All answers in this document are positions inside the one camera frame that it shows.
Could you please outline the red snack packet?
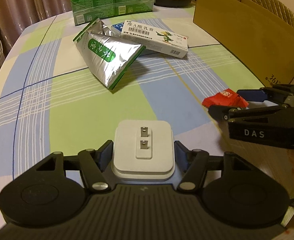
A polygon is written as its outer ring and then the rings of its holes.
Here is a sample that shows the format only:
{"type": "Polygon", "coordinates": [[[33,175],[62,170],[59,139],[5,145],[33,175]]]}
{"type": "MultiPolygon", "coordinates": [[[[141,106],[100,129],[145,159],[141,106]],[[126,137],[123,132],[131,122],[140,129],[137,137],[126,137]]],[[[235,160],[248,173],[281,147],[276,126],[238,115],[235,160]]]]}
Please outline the red snack packet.
{"type": "Polygon", "coordinates": [[[238,93],[227,88],[213,96],[205,98],[202,101],[202,105],[207,108],[213,105],[246,108],[249,103],[238,93]]]}

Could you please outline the white ointment box with cartoon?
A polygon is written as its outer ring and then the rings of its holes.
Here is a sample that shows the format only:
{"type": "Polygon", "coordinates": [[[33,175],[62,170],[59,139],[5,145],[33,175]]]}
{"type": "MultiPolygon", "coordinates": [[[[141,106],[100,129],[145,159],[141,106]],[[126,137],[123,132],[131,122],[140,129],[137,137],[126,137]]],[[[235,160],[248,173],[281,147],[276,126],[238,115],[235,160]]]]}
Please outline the white ointment box with cartoon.
{"type": "Polygon", "coordinates": [[[144,23],[126,20],[123,23],[121,37],[146,46],[148,50],[179,59],[188,53],[188,41],[185,36],[144,23]]]}

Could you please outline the silver foil tea pouch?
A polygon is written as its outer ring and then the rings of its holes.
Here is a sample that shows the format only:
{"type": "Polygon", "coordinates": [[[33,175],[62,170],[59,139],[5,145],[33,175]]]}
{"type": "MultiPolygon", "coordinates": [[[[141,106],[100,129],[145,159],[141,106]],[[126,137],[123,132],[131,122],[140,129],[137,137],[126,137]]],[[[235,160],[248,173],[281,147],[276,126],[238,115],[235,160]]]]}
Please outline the silver foil tea pouch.
{"type": "Polygon", "coordinates": [[[90,72],[109,90],[125,74],[146,46],[115,35],[98,17],[73,39],[90,72]]]}

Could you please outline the blue label toothpick box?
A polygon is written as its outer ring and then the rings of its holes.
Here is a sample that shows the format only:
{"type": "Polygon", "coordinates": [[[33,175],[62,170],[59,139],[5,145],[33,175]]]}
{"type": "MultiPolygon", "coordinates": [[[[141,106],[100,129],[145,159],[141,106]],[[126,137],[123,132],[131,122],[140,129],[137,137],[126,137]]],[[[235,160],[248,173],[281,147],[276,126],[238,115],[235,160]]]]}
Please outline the blue label toothpick box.
{"type": "Polygon", "coordinates": [[[122,28],[123,28],[123,22],[117,23],[117,24],[113,24],[111,26],[112,32],[114,33],[115,36],[118,36],[118,37],[121,36],[122,28]]]}

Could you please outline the brown cardboard box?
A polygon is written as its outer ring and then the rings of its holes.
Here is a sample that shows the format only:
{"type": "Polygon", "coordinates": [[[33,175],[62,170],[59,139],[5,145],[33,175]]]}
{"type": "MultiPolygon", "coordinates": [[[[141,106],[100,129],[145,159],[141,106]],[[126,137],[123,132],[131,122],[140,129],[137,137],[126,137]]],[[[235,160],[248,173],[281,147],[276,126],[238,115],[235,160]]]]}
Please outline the brown cardboard box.
{"type": "Polygon", "coordinates": [[[294,85],[294,28],[251,0],[196,0],[193,22],[270,87],[294,85]]]}

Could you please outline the checkered tablecloth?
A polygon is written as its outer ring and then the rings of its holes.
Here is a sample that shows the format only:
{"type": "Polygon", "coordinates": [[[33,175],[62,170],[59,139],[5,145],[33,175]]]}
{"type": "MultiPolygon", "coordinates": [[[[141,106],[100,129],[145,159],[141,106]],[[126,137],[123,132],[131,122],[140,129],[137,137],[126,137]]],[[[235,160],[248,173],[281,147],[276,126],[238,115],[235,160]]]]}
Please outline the checkered tablecloth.
{"type": "MultiPolygon", "coordinates": [[[[73,39],[81,31],[71,12],[27,27],[0,69],[0,191],[48,154],[76,155],[114,138],[119,122],[164,120],[187,148],[212,155],[233,151],[280,182],[294,197],[286,150],[231,140],[202,106],[226,88],[261,83],[226,48],[193,24],[193,7],[106,20],[132,20],[188,38],[183,59],[138,57],[114,90],[88,70],[73,39]]],[[[0,213],[0,228],[4,219],[0,213]]]]}

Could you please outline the quilted chair cushion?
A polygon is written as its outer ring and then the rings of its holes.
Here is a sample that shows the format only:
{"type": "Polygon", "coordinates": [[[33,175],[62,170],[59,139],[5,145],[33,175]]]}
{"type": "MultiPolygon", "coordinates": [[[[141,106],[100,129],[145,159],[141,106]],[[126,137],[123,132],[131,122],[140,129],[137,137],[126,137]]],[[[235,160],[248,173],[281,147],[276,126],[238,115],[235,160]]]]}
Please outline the quilted chair cushion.
{"type": "Polygon", "coordinates": [[[286,23],[288,23],[294,29],[294,12],[289,9],[284,3],[279,0],[251,0],[257,3],[261,7],[272,12],[286,23]]]}

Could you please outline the green tissue multipack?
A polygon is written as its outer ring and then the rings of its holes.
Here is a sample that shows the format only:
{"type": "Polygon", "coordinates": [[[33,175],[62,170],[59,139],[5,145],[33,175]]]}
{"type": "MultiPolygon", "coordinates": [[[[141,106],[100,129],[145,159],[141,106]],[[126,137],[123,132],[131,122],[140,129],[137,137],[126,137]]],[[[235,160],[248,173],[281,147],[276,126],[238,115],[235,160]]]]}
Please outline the green tissue multipack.
{"type": "Polygon", "coordinates": [[[153,10],[155,0],[70,0],[74,25],[153,10]]]}

